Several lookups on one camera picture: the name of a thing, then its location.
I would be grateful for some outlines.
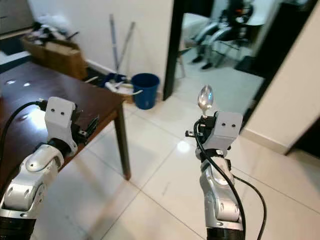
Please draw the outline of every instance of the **baseboard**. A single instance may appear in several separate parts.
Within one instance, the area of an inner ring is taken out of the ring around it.
[[[271,149],[272,151],[279,154],[285,154],[289,150],[289,147],[282,145],[281,143],[271,140],[270,138],[263,136],[247,128],[244,128],[241,131],[241,136],[257,144],[260,144],[268,149]]]
[[[108,68],[106,66],[102,66],[101,64],[95,62],[95,61],[92,61],[90,59],[86,59],[85,60],[86,63],[88,64],[89,67],[93,68],[94,70],[102,73],[102,74],[109,74],[109,73],[115,73],[116,71],[111,69],[111,68]]]

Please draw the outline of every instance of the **bucket handle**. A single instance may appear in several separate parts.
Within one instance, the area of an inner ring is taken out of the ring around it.
[[[142,92],[143,92],[143,90],[139,90],[139,91],[136,91],[135,93],[133,93],[132,95],[137,95],[137,94],[140,94]]]

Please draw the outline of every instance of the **black door frame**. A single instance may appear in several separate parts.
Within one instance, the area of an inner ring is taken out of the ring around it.
[[[312,12],[317,1],[318,0],[309,0],[309,3],[306,4],[307,8],[309,8],[309,11],[308,11],[309,14]],[[180,38],[181,38],[181,26],[183,23],[184,13],[186,12],[185,9],[187,8],[188,3],[189,3],[189,0],[174,0],[174,3],[173,3],[170,40],[169,40],[166,72],[165,72],[165,82],[163,87],[164,101],[172,95],[173,89],[174,89],[176,64],[177,64],[177,57],[178,57]],[[264,93],[266,92],[274,76],[278,72],[279,68],[280,66],[277,67],[274,74],[272,74],[270,77],[267,77],[264,80],[263,84],[260,86],[259,90],[255,94],[254,98],[252,99],[252,103],[254,104],[252,104],[252,106],[250,106],[247,109],[246,113],[243,116],[242,128],[247,124],[249,118],[255,111],[258,103],[260,102],[261,98],[263,97]]]

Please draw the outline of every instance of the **blue bucket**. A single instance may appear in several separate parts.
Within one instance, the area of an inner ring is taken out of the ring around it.
[[[140,109],[152,109],[156,103],[159,78],[151,73],[140,73],[132,77],[135,105]]]

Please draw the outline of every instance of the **table leg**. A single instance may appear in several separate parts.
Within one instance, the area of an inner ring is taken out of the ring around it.
[[[131,170],[129,163],[124,110],[122,105],[117,110],[117,117],[114,119],[114,125],[120,152],[123,175],[126,180],[129,180],[131,178]]]

